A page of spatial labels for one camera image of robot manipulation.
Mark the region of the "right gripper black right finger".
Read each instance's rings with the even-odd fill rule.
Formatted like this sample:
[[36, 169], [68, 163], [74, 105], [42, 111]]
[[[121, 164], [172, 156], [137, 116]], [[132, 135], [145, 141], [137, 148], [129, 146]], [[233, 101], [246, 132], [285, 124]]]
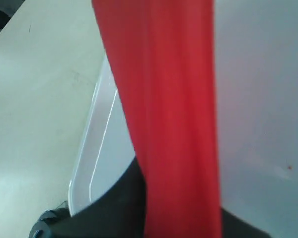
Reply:
[[270, 238], [270, 234], [262, 230], [262, 211], [257, 207], [242, 206], [237, 213], [221, 206], [222, 212], [222, 237], [223, 238]]

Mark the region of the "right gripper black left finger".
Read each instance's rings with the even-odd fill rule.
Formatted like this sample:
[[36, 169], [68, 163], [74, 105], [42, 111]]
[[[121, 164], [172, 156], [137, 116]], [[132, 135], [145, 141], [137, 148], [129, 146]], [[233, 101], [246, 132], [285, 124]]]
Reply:
[[31, 238], [143, 238], [146, 183], [137, 159], [99, 199], [74, 216], [66, 208], [44, 212]]

